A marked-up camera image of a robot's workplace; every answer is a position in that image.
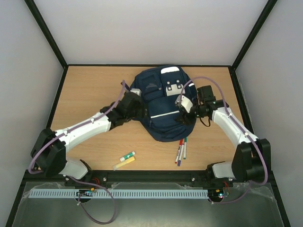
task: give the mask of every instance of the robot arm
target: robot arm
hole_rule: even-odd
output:
[[[66,153],[90,137],[112,130],[134,117],[144,117],[146,108],[140,95],[138,89],[132,89],[126,92],[118,105],[106,115],[103,113],[111,106],[102,108],[94,116],[71,127],[57,131],[44,129],[34,145],[31,156],[35,157],[43,146],[58,138],[38,156],[36,164],[46,177],[62,174],[81,179],[90,167],[83,160],[66,157]]]
[[[264,176],[264,167],[252,142],[257,145],[267,169],[270,170],[269,142],[266,139],[260,140],[246,129],[233,115],[228,104],[225,107],[223,100],[216,100],[211,86],[200,87],[197,89],[197,93],[198,105],[193,105],[185,96],[182,96],[181,99],[177,98],[176,104],[183,109],[183,114],[177,120],[184,124],[191,124],[195,118],[208,117],[221,127],[236,148],[232,162],[208,165],[210,180],[228,177],[244,182]]]

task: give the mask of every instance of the white backdrop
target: white backdrop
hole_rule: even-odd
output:
[[[68,63],[231,65],[267,0],[35,0]]]
[[[303,1],[278,1],[237,73],[292,227],[303,223]]]
[[[0,226],[46,122],[62,67],[23,0],[0,1]]]

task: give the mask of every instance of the black metal frame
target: black metal frame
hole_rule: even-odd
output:
[[[68,65],[61,54],[51,32],[49,31],[44,19],[42,18],[41,13],[39,12],[35,2],[33,0],[24,0],[32,12],[35,20],[37,21],[40,29],[42,30],[43,34],[45,35],[49,45],[51,46],[52,50],[54,51],[55,55],[58,58],[58,61],[62,65],[64,69],[62,78],[56,93],[56,97],[49,115],[49,119],[47,122],[47,127],[50,127],[53,121],[54,113],[59,101],[60,93],[64,84],[64,80],[66,77],[66,73],[68,71],[69,66],[150,66],[156,67],[159,65],[145,65],[145,64],[137,64],[137,65],[128,65],[128,64],[70,64]],[[265,5],[262,13],[260,14],[258,20],[256,21],[252,31],[250,32],[248,38],[246,39],[243,47],[241,48],[237,58],[235,59],[232,66],[228,65],[181,65],[183,67],[228,67],[230,77],[232,80],[232,84],[234,87],[234,91],[238,100],[240,112],[243,118],[243,123],[247,129],[253,132],[253,128],[250,121],[250,116],[246,107],[246,103],[244,101],[244,97],[242,94],[242,90],[236,75],[236,69],[240,64],[241,60],[243,59],[244,55],[246,54],[247,50],[249,49],[250,45],[252,44],[253,40],[257,36],[259,30],[261,29],[262,25],[264,24],[266,18],[269,16],[272,8],[274,7],[277,0],[268,0],[267,4]],[[121,182],[175,182],[179,184],[187,184],[194,187],[201,187],[203,186],[206,189],[213,189],[211,185],[205,185],[202,181],[203,176],[205,175],[205,170],[201,171],[93,171],[92,173],[94,176],[98,176],[99,179],[106,178],[106,182],[102,184],[104,186],[109,186],[113,182],[121,181]],[[23,180],[21,182],[20,188],[17,192],[16,199],[14,201],[13,207],[11,209],[11,213],[9,215],[9,219],[7,221],[6,227],[10,227],[13,224],[18,205],[22,198],[22,194],[26,185],[26,182],[64,182],[65,178],[63,176],[56,176],[53,178],[45,178],[43,175],[31,175],[27,171],[24,174]],[[271,183],[273,188],[274,196],[277,200],[278,208],[282,217],[282,221],[285,227],[289,227],[290,223],[283,206],[282,198],[279,193],[279,189],[276,184],[276,180],[274,177],[273,172],[269,173],[268,182]]]

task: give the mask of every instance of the wooden table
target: wooden table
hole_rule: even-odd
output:
[[[70,66],[54,115],[52,130],[63,129],[81,122],[118,97],[120,82],[130,85],[134,77],[148,67]],[[190,77],[207,76],[222,88],[227,103],[242,121],[238,102],[228,68],[184,67]],[[196,80],[196,88],[210,85],[206,80]],[[218,89],[212,85],[217,99]],[[187,158],[181,166],[174,163],[178,141],[155,141],[140,122],[130,121],[107,133],[99,134],[73,148],[67,156],[83,159],[92,169],[112,170],[123,155],[135,151],[136,160],[120,170],[204,170],[210,163],[231,161],[235,148],[225,133],[212,123],[205,127],[196,122],[188,137]]]

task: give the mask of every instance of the green marker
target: green marker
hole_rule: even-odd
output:
[[[185,142],[184,142],[183,159],[186,159],[186,146],[187,146],[187,137],[185,137]]]
[[[131,153],[124,155],[123,157],[120,158],[120,161],[123,162],[127,159],[129,159],[130,157],[134,156],[136,153],[134,151],[132,151]]]

